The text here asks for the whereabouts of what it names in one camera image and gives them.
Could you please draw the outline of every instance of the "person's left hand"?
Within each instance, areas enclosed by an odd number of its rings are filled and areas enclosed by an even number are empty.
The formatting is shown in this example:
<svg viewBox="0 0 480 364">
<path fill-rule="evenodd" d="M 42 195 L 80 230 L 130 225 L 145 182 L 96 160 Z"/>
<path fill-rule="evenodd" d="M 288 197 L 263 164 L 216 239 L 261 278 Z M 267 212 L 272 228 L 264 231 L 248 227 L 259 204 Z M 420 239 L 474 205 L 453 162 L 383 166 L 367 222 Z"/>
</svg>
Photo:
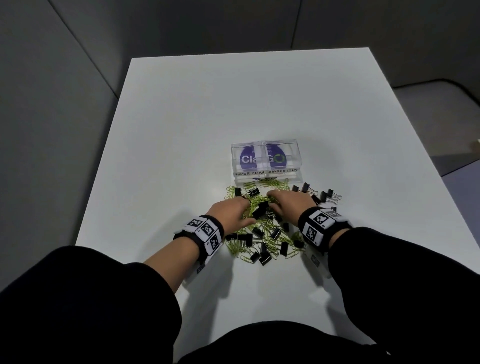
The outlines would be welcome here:
<svg viewBox="0 0 480 364">
<path fill-rule="evenodd" d="M 225 236 L 227 236 L 257 223 L 254 218 L 242 218 L 243 212 L 249 207 L 249 200 L 243 197 L 235 197 L 217 202 L 208 210 L 207 215 L 215 217 L 222 224 Z"/>
</svg>

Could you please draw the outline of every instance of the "transparent box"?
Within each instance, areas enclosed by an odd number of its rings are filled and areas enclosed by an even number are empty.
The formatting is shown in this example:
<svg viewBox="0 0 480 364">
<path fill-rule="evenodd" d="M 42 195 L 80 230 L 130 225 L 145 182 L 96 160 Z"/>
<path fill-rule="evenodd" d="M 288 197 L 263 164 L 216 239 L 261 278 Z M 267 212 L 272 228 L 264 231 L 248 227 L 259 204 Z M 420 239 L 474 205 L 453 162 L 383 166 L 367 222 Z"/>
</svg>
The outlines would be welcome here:
<svg viewBox="0 0 480 364">
<path fill-rule="evenodd" d="M 232 144 L 232 167 L 236 184 L 259 178 L 301 181 L 296 139 Z"/>
</svg>

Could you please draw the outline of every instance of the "wristband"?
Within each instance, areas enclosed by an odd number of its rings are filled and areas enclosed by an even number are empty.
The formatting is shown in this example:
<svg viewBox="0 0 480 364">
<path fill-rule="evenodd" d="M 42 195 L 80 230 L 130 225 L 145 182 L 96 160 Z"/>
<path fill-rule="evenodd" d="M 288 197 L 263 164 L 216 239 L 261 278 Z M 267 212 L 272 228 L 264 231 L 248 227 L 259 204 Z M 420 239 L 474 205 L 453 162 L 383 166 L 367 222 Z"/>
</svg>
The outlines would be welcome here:
<svg viewBox="0 0 480 364">
<path fill-rule="evenodd" d="M 216 218 L 202 215 L 191 219 L 182 230 L 175 233 L 173 240 L 182 236 L 193 240 L 200 249 L 198 261 L 206 264 L 222 244 L 223 234 L 223 226 Z"/>
<path fill-rule="evenodd" d="M 342 229 L 352 229 L 350 222 L 338 212 L 311 207 L 299 218 L 299 229 L 304 240 L 322 253 L 328 251 L 328 243 Z"/>
</svg>

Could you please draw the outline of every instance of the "white table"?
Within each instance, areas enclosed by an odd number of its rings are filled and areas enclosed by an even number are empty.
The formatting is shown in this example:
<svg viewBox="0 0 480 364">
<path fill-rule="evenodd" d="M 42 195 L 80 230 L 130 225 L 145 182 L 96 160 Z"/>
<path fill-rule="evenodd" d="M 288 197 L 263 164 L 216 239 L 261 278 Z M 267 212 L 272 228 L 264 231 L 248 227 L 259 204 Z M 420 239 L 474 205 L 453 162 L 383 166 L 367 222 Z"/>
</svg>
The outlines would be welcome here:
<svg viewBox="0 0 480 364">
<path fill-rule="evenodd" d="M 368 49 L 133 59 L 77 245 L 144 261 L 226 195 L 231 143 L 290 138 L 304 180 L 343 195 L 354 225 L 480 272 L 478 246 Z M 262 267 L 223 247 L 177 298 L 176 359 L 262 320 L 369 342 L 335 282 L 312 277 L 300 256 Z"/>
</svg>

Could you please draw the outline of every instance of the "pile of paper clips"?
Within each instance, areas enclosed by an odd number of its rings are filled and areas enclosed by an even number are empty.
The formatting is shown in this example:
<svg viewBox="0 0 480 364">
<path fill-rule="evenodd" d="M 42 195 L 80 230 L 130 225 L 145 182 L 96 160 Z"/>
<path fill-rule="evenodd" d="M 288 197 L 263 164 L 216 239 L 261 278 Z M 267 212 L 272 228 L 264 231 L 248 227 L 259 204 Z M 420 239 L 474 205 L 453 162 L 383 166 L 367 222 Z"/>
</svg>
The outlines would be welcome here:
<svg viewBox="0 0 480 364">
<path fill-rule="evenodd" d="M 250 201 L 250 208 L 245 211 L 243 217 L 253 217 L 257 220 L 257 223 L 234 234 L 227 235 L 225 244 L 234 256 L 239 257 L 244 262 L 255 264 L 259 260 L 264 266 L 272 259 L 277 260 L 280 255 L 283 255 L 285 259 L 298 255 L 304 251 L 305 243 L 298 230 L 293 232 L 293 227 L 273 212 L 268 204 L 269 202 L 275 202 L 275 200 L 260 195 L 258 186 L 290 190 L 288 180 L 282 182 L 268 178 L 245 183 L 243 188 L 228 187 L 225 199 L 238 196 L 247 198 Z M 292 187 L 292 191 L 298 190 L 297 186 Z M 310 188 L 307 183 L 303 184 L 301 192 L 310 194 L 317 205 L 327 202 L 337 204 L 342 198 L 342 196 L 335 194 L 333 190 L 322 191 L 319 195 L 318 191 Z"/>
</svg>

